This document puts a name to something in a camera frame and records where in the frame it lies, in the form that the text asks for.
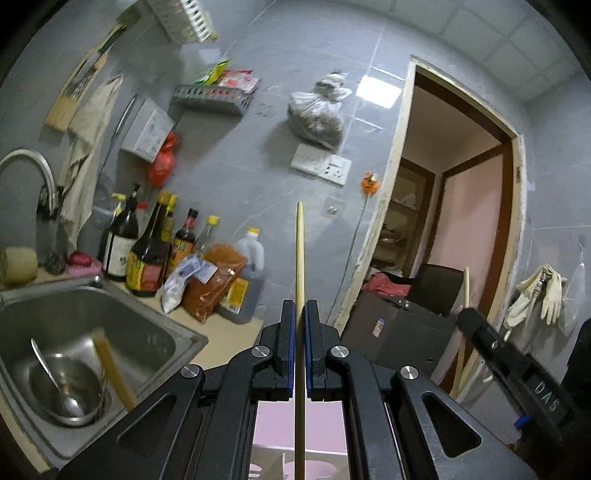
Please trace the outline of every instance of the beige countertop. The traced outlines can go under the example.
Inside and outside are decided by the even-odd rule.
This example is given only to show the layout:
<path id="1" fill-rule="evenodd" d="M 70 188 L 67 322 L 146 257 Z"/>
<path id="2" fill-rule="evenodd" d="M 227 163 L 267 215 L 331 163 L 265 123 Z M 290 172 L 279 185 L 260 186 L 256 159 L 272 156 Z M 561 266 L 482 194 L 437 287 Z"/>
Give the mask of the beige countertop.
<path id="1" fill-rule="evenodd" d="M 33 283 L 41 283 L 45 281 L 56 281 L 67 278 L 66 275 L 53 277 L 44 271 L 38 274 Z M 123 284 L 117 284 L 121 289 L 125 289 Z M 6 287 L 0 284 L 0 291 L 5 290 Z M 160 309 L 160 302 L 158 296 L 151 299 L 137 299 L 146 304 L 150 308 L 162 313 Z M 182 307 L 177 308 L 171 312 L 168 317 L 175 322 L 189 328 L 197 333 L 201 333 L 208 338 L 207 345 L 201 350 L 193 359 L 192 363 L 198 364 L 203 369 L 218 367 L 219 365 L 227 364 L 230 359 L 252 345 L 254 345 L 259 332 L 262 328 L 262 320 L 252 319 L 249 323 L 244 325 L 237 325 L 225 318 L 214 313 L 211 315 L 205 324 L 199 323 L 191 317 Z M 26 454 L 32 465 L 39 471 L 43 472 L 50 467 L 43 456 L 37 451 L 35 446 L 30 442 L 27 435 L 21 430 L 16 418 L 12 414 L 12 410 L 8 406 L 6 399 L 0 393 L 0 414 L 4 422 L 10 429 L 12 435 L 17 441 L 21 450 Z"/>

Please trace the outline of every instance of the metal bowl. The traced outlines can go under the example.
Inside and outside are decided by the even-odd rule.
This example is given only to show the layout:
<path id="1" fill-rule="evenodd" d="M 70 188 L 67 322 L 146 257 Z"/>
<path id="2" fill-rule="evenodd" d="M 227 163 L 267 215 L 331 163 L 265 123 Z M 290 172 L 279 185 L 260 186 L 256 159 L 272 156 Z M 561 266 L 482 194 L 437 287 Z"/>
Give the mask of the metal bowl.
<path id="1" fill-rule="evenodd" d="M 36 364 L 29 373 L 31 391 L 43 409 L 57 422 L 69 427 L 82 427 L 92 422 L 101 404 L 101 386 L 98 376 L 84 362 L 61 355 L 46 357 L 54 378 L 77 401 L 85 413 L 71 417 L 64 409 L 60 393 L 41 364 Z"/>

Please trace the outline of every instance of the spoon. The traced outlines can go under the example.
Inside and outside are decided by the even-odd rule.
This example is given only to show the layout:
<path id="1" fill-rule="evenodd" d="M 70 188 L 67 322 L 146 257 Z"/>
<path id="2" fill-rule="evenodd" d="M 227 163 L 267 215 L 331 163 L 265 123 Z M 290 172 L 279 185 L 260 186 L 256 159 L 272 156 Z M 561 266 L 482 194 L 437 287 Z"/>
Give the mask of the spoon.
<path id="1" fill-rule="evenodd" d="M 53 375 L 49 370 L 49 366 L 43 358 L 43 355 L 41 354 L 41 350 L 39 350 L 37 342 L 33 338 L 31 338 L 31 346 L 33 347 L 33 351 L 35 352 L 37 360 L 39 360 L 39 363 L 43 367 L 43 370 L 45 370 L 45 373 L 49 376 L 51 382 L 56 386 L 57 391 L 60 393 L 61 404 L 63 405 L 64 410 L 68 413 L 70 417 L 83 417 L 85 415 L 84 410 L 80 408 L 76 399 L 73 398 L 70 394 L 68 394 L 68 392 L 57 383 L 56 379 L 53 378 Z"/>

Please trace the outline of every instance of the sink basin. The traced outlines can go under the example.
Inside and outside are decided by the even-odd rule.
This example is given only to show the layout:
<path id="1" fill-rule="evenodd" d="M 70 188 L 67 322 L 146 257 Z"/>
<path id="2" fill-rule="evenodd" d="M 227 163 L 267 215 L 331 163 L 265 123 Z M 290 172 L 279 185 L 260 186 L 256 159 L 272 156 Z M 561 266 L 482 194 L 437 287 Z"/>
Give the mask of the sink basin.
<path id="1" fill-rule="evenodd" d="M 102 417 L 85 427 L 65 427 L 42 408 L 30 388 L 37 360 L 45 356 L 83 361 L 100 375 L 90 339 L 101 327 L 115 362 L 141 401 L 207 344 L 207 338 L 136 301 L 100 277 L 64 280 L 0 293 L 0 390 L 21 428 L 48 463 L 61 467 L 125 413 L 110 385 Z"/>

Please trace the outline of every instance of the beige towel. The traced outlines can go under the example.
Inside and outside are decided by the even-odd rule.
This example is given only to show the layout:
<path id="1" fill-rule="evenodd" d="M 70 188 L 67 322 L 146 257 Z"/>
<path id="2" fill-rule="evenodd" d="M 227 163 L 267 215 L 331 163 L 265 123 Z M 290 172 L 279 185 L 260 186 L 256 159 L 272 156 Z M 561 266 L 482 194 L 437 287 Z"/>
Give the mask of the beige towel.
<path id="1" fill-rule="evenodd" d="M 68 236 L 68 253 L 77 248 L 78 235 L 92 214 L 100 148 L 123 77 L 99 86 L 72 119 L 74 135 L 58 184 L 64 187 L 60 222 Z"/>

